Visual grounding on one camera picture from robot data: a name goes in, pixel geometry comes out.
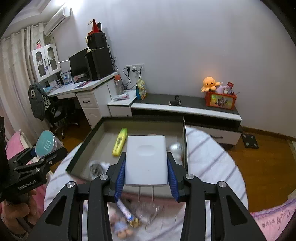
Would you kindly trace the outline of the person's left hand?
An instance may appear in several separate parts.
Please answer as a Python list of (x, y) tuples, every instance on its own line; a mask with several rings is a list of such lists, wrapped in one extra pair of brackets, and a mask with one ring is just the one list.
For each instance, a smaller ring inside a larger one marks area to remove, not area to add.
[(19, 224), (18, 218), (27, 217), (30, 224), (35, 225), (40, 218), (40, 213), (34, 196), (37, 194), (35, 190), (29, 192), (29, 200), (27, 203), (12, 205), (7, 201), (1, 203), (1, 219), (17, 238), (23, 238), (27, 235), (25, 229)]

